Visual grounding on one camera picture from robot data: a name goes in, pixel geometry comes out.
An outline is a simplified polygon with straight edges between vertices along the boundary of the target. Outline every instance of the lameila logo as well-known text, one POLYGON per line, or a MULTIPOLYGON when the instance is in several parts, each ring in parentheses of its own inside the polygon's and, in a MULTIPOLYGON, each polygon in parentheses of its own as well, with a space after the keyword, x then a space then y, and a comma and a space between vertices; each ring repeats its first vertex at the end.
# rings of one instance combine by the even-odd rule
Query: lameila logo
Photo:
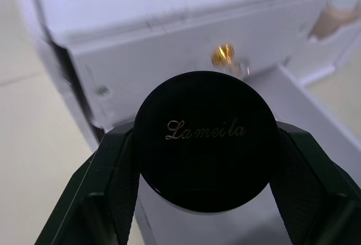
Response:
POLYGON ((236 126, 237 118, 233 120, 232 125, 222 128, 197 128, 184 129, 185 121, 170 121, 168 129, 172 135, 165 136, 165 139, 190 139, 190 138, 217 138, 217 137, 241 137, 246 133, 244 126, 236 126))

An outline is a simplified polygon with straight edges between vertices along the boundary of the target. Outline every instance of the black holder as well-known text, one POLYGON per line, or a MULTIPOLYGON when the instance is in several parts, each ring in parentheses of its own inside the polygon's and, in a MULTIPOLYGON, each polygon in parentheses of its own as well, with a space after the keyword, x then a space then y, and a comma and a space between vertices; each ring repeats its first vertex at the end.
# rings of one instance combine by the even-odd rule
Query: black holder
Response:
POLYGON ((316 140, 276 122, 245 83, 192 72, 160 85, 135 123, 104 136, 36 244, 125 245, 140 173, 171 204, 199 213, 237 208, 270 183, 294 245, 361 242, 361 189, 316 140))

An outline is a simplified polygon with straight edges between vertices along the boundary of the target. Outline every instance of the beige floor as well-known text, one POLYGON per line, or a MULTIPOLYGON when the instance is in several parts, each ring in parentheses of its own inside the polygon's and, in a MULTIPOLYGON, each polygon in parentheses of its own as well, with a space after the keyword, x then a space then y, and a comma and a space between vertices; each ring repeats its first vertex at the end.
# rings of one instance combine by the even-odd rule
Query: beige floor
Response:
MULTIPOLYGON (((310 90, 361 139, 361 51, 310 90)), ((15 0, 0 0, 0 244, 33 244, 90 155, 39 61, 15 0)), ((130 245, 143 244, 132 227, 130 245)))

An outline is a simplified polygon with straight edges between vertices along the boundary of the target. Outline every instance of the round black lid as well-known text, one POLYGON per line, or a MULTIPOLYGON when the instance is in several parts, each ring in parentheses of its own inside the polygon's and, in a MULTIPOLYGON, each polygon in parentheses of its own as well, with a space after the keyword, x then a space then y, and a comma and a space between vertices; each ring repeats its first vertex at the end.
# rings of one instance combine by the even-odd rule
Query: round black lid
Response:
POLYGON ((196 212, 223 212, 257 196, 275 171, 278 128, 242 81, 190 72, 158 86, 134 123, 139 169, 158 194, 196 212))

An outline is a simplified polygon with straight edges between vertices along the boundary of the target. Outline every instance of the black cap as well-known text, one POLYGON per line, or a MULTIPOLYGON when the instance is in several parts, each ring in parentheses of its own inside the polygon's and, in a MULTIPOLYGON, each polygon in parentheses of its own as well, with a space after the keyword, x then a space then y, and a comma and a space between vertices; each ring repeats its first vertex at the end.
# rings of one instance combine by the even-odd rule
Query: black cap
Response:
POLYGON ((158 86, 134 123, 139 169, 159 195, 196 212, 223 212, 257 196, 279 157, 278 127, 244 82, 190 72, 158 86))

